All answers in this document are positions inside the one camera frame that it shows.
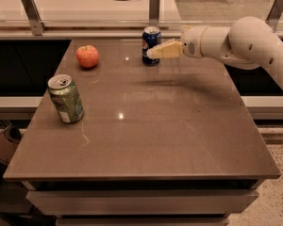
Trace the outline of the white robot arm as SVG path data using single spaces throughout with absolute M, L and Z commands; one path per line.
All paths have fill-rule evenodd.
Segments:
M 264 21 L 243 17 L 230 27 L 192 26 L 146 52 L 150 58 L 214 58 L 243 70 L 263 68 L 283 90 L 283 41 Z

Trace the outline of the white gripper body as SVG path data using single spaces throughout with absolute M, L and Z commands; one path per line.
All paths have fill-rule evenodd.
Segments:
M 201 40 L 207 29 L 207 26 L 188 26 L 183 29 L 180 40 L 183 45 L 183 53 L 187 57 L 203 57 L 201 52 Z

